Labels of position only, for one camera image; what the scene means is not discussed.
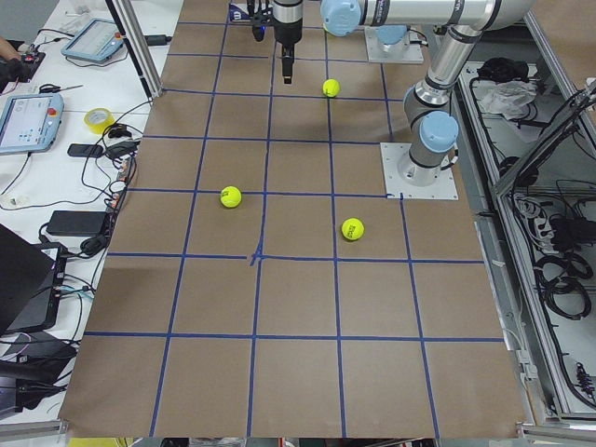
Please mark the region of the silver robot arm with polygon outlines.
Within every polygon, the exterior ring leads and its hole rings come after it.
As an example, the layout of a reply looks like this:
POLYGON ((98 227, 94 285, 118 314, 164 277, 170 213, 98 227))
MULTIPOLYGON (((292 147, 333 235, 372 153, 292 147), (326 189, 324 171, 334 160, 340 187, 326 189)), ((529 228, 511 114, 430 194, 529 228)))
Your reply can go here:
POLYGON ((470 26, 450 26, 425 78, 404 97, 412 144, 398 162, 398 168, 401 177, 414 186, 433 184, 443 159, 454 147, 459 125, 448 112, 450 95, 480 36, 481 32, 470 26))
MULTIPOLYGON (((476 32, 509 26, 534 5, 532 1, 323 1, 322 21, 335 35, 352 33, 360 25, 466 25, 476 32)), ((272 23, 282 46, 282 76, 292 81, 294 46, 302 38, 303 3, 274 1, 272 23)))

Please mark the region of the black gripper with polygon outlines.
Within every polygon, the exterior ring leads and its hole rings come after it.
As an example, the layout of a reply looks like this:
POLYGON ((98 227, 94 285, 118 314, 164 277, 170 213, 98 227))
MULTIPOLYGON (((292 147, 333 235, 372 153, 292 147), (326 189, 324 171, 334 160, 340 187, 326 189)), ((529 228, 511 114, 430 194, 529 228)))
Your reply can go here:
POLYGON ((303 19, 293 22, 283 22, 273 18, 274 36, 281 48, 282 78, 286 85, 292 83, 294 65, 294 45, 297 44, 303 35, 303 19))

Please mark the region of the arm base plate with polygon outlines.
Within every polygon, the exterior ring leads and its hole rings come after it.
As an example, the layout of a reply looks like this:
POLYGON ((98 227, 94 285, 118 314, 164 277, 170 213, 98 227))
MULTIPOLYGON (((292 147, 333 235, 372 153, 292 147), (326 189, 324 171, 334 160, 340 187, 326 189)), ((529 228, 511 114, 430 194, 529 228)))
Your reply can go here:
POLYGON ((411 144, 382 142, 380 144, 386 197, 390 199, 457 200, 453 169, 445 156, 441 165, 422 168, 410 158, 411 144))
POLYGON ((422 64, 422 41, 408 25, 364 28, 368 62, 422 64))

